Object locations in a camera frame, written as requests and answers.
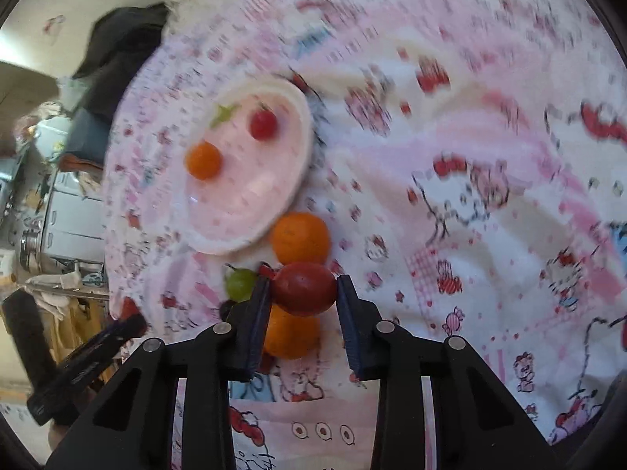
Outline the black jacket pile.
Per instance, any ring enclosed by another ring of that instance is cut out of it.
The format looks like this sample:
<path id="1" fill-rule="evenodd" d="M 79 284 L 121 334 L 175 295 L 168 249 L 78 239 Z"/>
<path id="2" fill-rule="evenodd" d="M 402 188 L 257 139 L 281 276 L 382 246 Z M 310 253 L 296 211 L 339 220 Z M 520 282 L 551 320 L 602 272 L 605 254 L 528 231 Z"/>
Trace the black jacket pile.
<path id="1" fill-rule="evenodd" d="M 127 86 L 160 46 L 168 16 L 168 6 L 160 2 L 117 7 L 96 21 L 83 61 L 72 75 L 91 83 L 81 107 L 112 123 Z"/>

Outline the pink strawberry plate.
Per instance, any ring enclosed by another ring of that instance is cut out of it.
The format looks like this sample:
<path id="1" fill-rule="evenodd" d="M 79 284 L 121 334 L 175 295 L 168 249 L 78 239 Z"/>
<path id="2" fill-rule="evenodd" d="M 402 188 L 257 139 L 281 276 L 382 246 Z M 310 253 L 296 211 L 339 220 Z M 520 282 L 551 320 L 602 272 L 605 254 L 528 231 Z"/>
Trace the pink strawberry plate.
<path id="1" fill-rule="evenodd" d="M 279 120 L 271 140 L 249 133 L 259 105 Z M 179 159 L 173 168 L 176 221 L 192 249 L 227 255 L 258 241 L 291 205 L 312 159 L 312 112 L 305 94 L 285 79 L 246 80 L 224 89 L 190 127 L 188 150 L 201 140 L 219 148 L 222 169 L 199 181 Z"/>

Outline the red cherry tomato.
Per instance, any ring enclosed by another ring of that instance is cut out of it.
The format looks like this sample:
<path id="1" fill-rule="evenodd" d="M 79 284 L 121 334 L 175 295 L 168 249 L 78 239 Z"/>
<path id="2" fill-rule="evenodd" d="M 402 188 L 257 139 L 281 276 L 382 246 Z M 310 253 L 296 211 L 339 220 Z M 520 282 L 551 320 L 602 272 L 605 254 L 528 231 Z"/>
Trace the red cherry tomato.
<path id="1" fill-rule="evenodd" d="M 273 307 L 300 318 L 322 314 L 338 296 L 336 277 L 318 263 L 291 263 L 273 273 L 267 269 L 258 275 L 258 283 L 267 286 Z"/>
<path id="2" fill-rule="evenodd" d="M 279 129 L 279 120 L 272 110 L 259 105 L 249 119 L 249 133 L 258 141 L 267 141 L 275 137 Z"/>

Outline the green grape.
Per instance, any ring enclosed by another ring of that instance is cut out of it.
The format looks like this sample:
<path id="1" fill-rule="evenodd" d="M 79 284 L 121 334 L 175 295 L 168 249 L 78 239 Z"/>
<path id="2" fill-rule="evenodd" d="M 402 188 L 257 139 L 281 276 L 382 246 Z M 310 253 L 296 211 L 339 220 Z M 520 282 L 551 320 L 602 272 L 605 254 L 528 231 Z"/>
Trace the green grape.
<path id="1" fill-rule="evenodd" d="M 230 268 L 225 276 L 225 292 L 229 300 L 248 301 L 254 291 L 257 272 L 249 268 Z"/>

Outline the small orange mandarin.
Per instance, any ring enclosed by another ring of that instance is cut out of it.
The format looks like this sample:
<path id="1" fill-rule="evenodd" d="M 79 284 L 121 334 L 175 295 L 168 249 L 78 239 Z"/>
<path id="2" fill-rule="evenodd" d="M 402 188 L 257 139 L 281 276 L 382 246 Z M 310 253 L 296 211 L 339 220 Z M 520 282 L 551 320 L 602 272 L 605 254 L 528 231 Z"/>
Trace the small orange mandarin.
<path id="1" fill-rule="evenodd" d="M 218 176 L 223 158 L 219 148 L 205 140 L 192 146 L 185 157 L 187 172 L 199 181 L 209 181 Z"/>

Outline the grey orange cushion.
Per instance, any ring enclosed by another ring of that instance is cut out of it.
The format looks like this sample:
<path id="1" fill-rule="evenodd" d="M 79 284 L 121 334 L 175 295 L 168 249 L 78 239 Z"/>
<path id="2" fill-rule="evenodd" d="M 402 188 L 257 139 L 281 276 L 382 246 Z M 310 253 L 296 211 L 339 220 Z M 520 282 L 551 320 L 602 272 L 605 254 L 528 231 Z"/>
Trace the grey orange cushion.
<path id="1" fill-rule="evenodd" d="M 80 108 L 71 121 L 64 150 L 58 156 L 58 170 L 101 175 L 110 130 L 109 121 Z"/>

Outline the pink Hello Kitty blanket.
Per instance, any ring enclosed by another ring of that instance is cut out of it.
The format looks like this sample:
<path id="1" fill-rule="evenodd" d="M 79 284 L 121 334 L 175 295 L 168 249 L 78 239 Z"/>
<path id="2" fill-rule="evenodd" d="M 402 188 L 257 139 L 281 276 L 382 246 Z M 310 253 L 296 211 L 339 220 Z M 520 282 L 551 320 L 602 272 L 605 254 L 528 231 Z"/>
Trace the pink Hello Kitty blanket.
<path id="1" fill-rule="evenodd" d="M 192 247 L 183 160 L 228 85 L 297 87 L 313 154 L 287 211 L 418 337 L 465 338 L 559 464 L 626 366 L 626 68 L 585 0 L 179 0 L 106 156 L 111 310 L 189 340 L 270 238 Z"/>

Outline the large orange mandarin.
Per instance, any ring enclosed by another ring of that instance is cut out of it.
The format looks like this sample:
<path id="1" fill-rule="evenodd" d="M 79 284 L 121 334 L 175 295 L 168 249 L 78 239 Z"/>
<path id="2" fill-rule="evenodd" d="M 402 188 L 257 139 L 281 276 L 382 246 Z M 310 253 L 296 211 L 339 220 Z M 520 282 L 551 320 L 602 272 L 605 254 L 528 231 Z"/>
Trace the large orange mandarin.
<path id="1" fill-rule="evenodd" d="M 273 304 L 264 341 L 264 351 L 278 359 L 296 360 L 320 345 L 321 328 L 315 316 L 296 316 Z"/>

